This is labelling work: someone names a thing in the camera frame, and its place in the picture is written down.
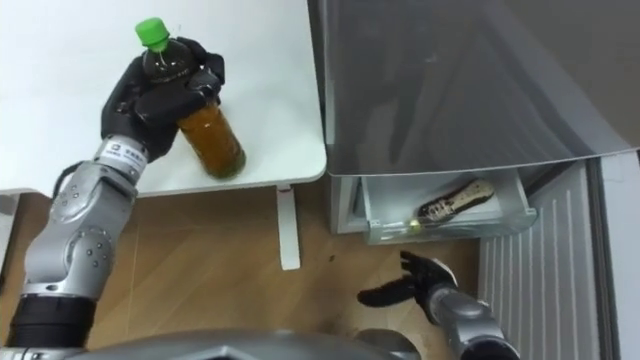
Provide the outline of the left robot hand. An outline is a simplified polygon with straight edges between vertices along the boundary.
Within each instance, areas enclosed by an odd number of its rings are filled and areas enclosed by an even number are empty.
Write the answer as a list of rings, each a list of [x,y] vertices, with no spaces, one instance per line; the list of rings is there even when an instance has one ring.
[[[114,86],[101,113],[101,138],[124,136],[144,147],[153,162],[171,149],[178,121],[214,102],[225,84],[224,58],[197,41],[179,37],[195,60],[195,70],[168,84],[154,84],[134,58]]]

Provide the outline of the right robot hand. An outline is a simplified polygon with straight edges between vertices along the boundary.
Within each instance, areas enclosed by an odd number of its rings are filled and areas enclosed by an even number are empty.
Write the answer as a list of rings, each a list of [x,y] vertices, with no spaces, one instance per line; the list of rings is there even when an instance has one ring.
[[[404,274],[378,287],[361,290],[357,294],[360,304],[370,308],[393,306],[413,299],[432,325],[439,322],[429,308],[430,297],[443,288],[458,289],[453,272],[435,258],[426,258],[412,252],[400,252]]]

